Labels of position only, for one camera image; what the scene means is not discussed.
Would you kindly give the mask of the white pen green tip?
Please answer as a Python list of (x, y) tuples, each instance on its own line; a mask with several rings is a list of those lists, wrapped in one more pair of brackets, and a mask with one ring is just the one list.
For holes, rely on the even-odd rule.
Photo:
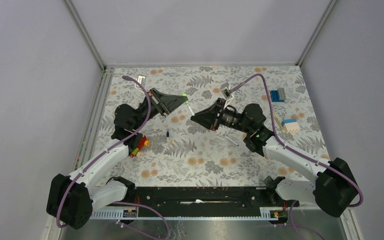
[(195, 116), (195, 113), (194, 113), (194, 111), (192, 110), (192, 108), (191, 108), (191, 106), (190, 106), (190, 104), (189, 104), (189, 101), (186, 101), (185, 104), (186, 104), (186, 106), (187, 106), (187, 108), (188, 108), (188, 110), (189, 110), (191, 116)]

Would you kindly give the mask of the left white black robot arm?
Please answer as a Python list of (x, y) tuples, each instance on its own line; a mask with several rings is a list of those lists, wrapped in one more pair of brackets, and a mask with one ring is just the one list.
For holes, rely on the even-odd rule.
[(104, 187), (97, 183), (120, 161), (137, 156), (150, 144), (140, 132), (150, 119), (158, 114), (168, 116), (187, 100), (184, 95), (164, 94), (152, 88), (137, 108), (119, 105), (114, 112), (114, 133), (102, 152), (69, 175), (58, 174), (52, 179), (46, 212), (56, 218), (57, 225), (78, 230), (93, 212), (113, 202), (132, 204), (135, 192), (130, 183), (110, 180)]

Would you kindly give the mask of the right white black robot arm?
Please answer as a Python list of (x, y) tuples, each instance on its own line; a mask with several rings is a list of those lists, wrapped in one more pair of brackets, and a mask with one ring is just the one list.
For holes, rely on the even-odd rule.
[(246, 134), (243, 142), (253, 153), (276, 160), (300, 173), (302, 180), (281, 180), (267, 191), (267, 201), (273, 206), (285, 200), (317, 205), (326, 214), (338, 218), (348, 207), (362, 204), (363, 195), (348, 163), (315, 158), (293, 145), (288, 145), (264, 123), (266, 116), (257, 103), (248, 104), (239, 113), (226, 100), (218, 98), (210, 107), (191, 116), (191, 121), (216, 131), (220, 126)]

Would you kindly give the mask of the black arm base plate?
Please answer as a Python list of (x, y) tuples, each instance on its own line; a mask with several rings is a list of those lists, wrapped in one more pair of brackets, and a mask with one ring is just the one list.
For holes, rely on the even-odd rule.
[(222, 218), (277, 220), (294, 203), (267, 187), (135, 187), (123, 206), (140, 218)]

